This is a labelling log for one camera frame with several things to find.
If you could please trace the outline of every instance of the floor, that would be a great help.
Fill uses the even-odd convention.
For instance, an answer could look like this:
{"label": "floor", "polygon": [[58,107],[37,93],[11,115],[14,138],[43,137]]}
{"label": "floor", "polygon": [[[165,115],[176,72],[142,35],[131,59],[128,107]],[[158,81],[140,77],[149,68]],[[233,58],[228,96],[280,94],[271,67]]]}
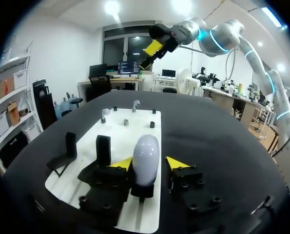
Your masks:
{"label": "floor", "polygon": [[[258,136],[260,135],[259,132],[257,132],[254,127],[258,127],[258,124],[255,123],[254,126],[250,126],[249,127],[249,131],[256,137],[258,138]],[[263,135],[268,131],[269,126],[265,126],[265,129],[263,131]],[[266,139],[259,139],[260,143],[268,150],[269,146],[271,145],[272,140],[275,137],[275,132],[270,128],[269,129],[269,133],[266,137]]]}

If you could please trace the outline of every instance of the monitor screen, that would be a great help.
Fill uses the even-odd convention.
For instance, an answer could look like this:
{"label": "monitor screen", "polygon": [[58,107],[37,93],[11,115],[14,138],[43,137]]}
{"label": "monitor screen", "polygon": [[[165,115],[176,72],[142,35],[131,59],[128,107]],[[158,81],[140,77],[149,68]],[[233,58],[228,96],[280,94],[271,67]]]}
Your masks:
{"label": "monitor screen", "polygon": [[257,91],[257,88],[258,88],[258,87],[257,87],[257,84],[252,83],[252,88],[253,88],[254,91]]}
{"label": "monitor screen", "polygon": [[139,74],[140,67],[138,61],[125,61],[125,62],[119,62],[118,67],[118,74],[124,75],[124,74]]}
{"label": "monitor screen", "polygon": [[176,71],[173,70],[162,70],[163,77],[175,77]]}
{"label": "monitor screen", "polygon": [[106,74],[107,74],[107,65],[106,64],[90,66],[89,77],[106,75]]}

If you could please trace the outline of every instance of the white egg-shaped object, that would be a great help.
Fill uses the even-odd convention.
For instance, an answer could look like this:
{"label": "white egg-shaped object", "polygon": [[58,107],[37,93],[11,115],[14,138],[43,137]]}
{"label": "white egg-shaped object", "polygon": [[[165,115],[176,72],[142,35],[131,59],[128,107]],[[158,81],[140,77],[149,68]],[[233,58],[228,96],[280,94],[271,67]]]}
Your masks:
{"label": "white egg-shaped object", "polygon": [[155,182],[160,151],[159,143],[153,135],[143,135],[137,142],[133,153],[135,181],[139,186],[151,186]]}

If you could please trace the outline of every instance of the ceiling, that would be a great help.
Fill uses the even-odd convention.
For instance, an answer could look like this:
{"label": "ceiling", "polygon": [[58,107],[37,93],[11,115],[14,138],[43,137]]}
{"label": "ceiling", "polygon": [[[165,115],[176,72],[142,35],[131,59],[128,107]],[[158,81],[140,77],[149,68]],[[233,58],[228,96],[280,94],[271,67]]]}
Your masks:
{"label": "ceiling", "polygon": [[[117,1],[120,4],[121,22],[161,20],[167,25],[188,17],[204,19],[221,2],[221,0],[191,0],[191,13],[180,15],[174,10],[171,0]],[[44,0],[37,7],[37,11],[95,30],[116,23],[111,15],[105,13],[104,4],[105,0]],[[282,31],[276,28],[261,9],[252,10],[260,6],[263,6],[262,0],[226,0],[206,19],[206,23],[208,26],[215,26],[229,19],[238,19],[242,22],[245,25],[243,36],[255,47],[261,59],[272,69],[277,69],[279,64],[285,66],[285,71],[280,74],[284,84],[290,87],[289,30]]]}

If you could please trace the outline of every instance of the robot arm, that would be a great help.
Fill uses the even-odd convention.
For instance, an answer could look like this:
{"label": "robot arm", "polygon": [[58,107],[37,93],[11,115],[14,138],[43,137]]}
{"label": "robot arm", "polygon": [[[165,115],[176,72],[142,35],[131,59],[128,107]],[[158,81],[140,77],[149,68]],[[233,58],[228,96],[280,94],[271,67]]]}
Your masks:
{"label": "robot arm", "polygon": [[153,26],[149,33],[154,39],[145,50],[149,57],[141,63],[141,68],[151,66],[156,58],[161,59],[167,52],[173,52],[181,45],[187,45],[195,39],[201,50],[209,57],[228,53],[236,46],[240,47],[253,71],[259,75],[258,85],[267,96],[274,94],[277,113],[279,142],[281,148],[290,138],[290,103],[279,73],[276,70],[266,72],[261,58],[253,46],[241,36],[244,26],[238,20],[228,20],[210,29],[198,18],[190,18],[167,28],[163,24]]}
{"label": "robot arm", "polygon": [[286,94],[286,89],[276,70],[266,72],[261,58],[253,46],[241,35],[239,48],[248,60],[253,72],[259,75],[258,85],[267,96],[274,94],[274,112],[277,114],[279,141],[278,147],[281,148],[290,138],[290,103]]}

